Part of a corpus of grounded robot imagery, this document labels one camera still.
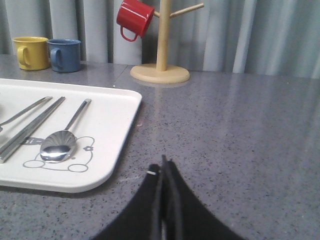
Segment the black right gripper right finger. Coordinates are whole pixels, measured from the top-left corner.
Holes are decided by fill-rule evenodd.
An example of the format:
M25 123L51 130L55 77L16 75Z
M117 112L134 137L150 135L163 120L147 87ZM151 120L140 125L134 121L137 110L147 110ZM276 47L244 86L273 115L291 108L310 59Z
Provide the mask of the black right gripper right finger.
M162 155L162 216L168 240L242 240L194 195L176 164Z

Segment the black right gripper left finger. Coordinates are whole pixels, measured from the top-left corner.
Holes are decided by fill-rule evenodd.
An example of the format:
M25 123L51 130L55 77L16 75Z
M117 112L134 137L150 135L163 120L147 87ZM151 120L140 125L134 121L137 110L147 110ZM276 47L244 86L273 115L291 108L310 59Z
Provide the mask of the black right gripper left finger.
M95 240L160 240L162 238L160 166L151 164L136 194Z

